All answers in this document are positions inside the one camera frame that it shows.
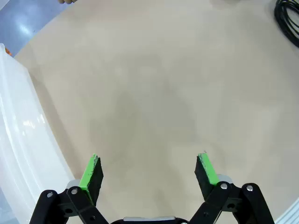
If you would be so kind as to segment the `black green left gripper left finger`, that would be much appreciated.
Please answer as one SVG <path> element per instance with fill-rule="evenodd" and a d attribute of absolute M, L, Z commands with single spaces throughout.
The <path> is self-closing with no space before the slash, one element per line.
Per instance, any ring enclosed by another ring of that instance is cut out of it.
<path fill-rule="evenodd" d="M 103 177 L 100 157 L 94 154 L 78 186 L 61 193 L 48 189 L 40 194 L 30 223 L 65 224 L 70 217 L 78 216 L 84 224 L 107 224 L 96 208 Z"/>

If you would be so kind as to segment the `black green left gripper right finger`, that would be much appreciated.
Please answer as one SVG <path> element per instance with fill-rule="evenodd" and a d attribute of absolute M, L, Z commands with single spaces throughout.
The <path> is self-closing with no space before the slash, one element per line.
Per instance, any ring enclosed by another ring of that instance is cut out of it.
<path fill-rule="evenodd" d="M 204 202 L 190 219 L 190 224 L 214 224 L 222 212 L 233 214 L 239 224 L 273 224 L 265 198 L 255 183 L 241 188 L 220 180 L 206 153 L 198 154 L 195 175 Z"/>

